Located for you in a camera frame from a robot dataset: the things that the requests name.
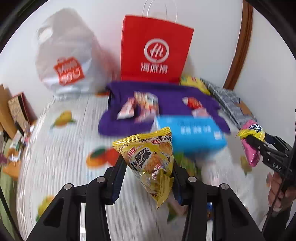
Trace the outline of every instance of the bedsheet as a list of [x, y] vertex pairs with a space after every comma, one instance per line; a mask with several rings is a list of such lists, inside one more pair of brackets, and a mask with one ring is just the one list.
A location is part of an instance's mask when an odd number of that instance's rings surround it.
[[[110, 148], [112, 141], [118, 139], [103, 137], [97, 132], [98, 122], [107, 105], [108, 97], [89, 96], [75, 100], [52, 100], [46, 106], [24, 152], [17, 186], [17, 217], [24, 240], [36, 224], [38, 206], [46, 197], [56, 195], [66, 183], [74, 186], [87, 184], [110, 167], [108, 163], [96, 169], [89, 169], [86, 165], [89, 153], [99, 147]], [[72, 112], [75, 123], [52, 127], [65, 110]], [[263, 189], [256, 190], [256, 186], [267, 189], [265, 182], [255, 185], [256, 175], [253, 171], [245, 176], [239, 166], [240, 154], [237, 151], [241, 144], [238, 138], [234, 139], [237, 128], [230, 121], [228, 124], [232, 130], [232, 135], [227, 137], [229, 146], [213, 156], [199, 157], [202, 161], [197, 158], [197, 162], [202, 167], [207, 184], [228, 182], [259, 223], [268, 208], [268, 190], [265, 190], [266, 205], [260, 206], [263, 201], [256, 195], [258, 192], [261, 195]], [[185, 217], [167, 223], [167, 205], [156, 210], [155, 201], [129, 168], [126, 169], [119, 199], [113, 206], [106, 206], [106, 213], [111, 240], [179, 241], [182, 238]], [[211, 240], [211, 225], [209, 222], [207, 240]], [[81, 240], [86, 240], [84, 204], [81, 206], [80, 226]]]

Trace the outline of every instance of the red paper bag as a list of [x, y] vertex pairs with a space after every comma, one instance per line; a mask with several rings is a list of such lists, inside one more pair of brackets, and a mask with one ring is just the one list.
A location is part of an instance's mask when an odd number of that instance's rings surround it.
[[121, 40], [121, 80], [179, 83], [194, 29], [127, 15]]

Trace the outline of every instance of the human hand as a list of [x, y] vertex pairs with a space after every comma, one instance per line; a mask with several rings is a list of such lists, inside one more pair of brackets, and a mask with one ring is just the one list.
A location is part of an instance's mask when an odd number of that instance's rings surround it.
[[[270, 172], [268, 173], [266, 177], [266, 183], [267, 183], [267, 186], [270, 187], [269, 194], [268, 194], [269, 206], [271, 206], [272, 203], [274, 202], [275, 196], [277, 194], [277, 191], [280, 188], [281, 182], [282, 182], [282, 179], [278, 173], [274, 172], [273, 176], [271, 175]], [[289, 206], [292, 205], [295, 198], [296, 198], [296, 188], [294, 187], [289, 187], [285, 192], [285, 195], [282, 191], [280, 191], [278, 199], [274, 204], [273, 210], [278, 212], [282, 209], [284, 210], [288, 208]]]

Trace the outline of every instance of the yellow candy package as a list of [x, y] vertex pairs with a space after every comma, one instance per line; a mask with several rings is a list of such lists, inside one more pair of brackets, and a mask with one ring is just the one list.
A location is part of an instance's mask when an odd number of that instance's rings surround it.
[[174, 178], [172, 133], [169, 127], [149, 134], [137, 134], [113, 142], [158, 209], [168, 198]]

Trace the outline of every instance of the white wall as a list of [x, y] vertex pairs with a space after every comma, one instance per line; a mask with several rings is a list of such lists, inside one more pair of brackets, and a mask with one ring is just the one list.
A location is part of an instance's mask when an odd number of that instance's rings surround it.
[[234, 90], [265, 131], [293, 146], [296, 60], [278, 32], [256, 10], [249, 50]]
[[[235, 53], [242, 3], [238, 0], [176, 0], [178, 22], [195, 28], [184, 72], [222, 86]], [[12, 94], [23, 91], [39, 115], [52, 93], [39, 81], [35, 68], [36, 31], [43, 21], [64, 7], [82, 16], [120, 66], [122, 22], [125, 14], [140, 15], [144, 0], [49, 0], [15, 32], [0, 54], [0, 83]], [[167, 0], [168, 18], [175, 9]], [[165, 17], [163, 1], [155, 1], [151, 16]]]

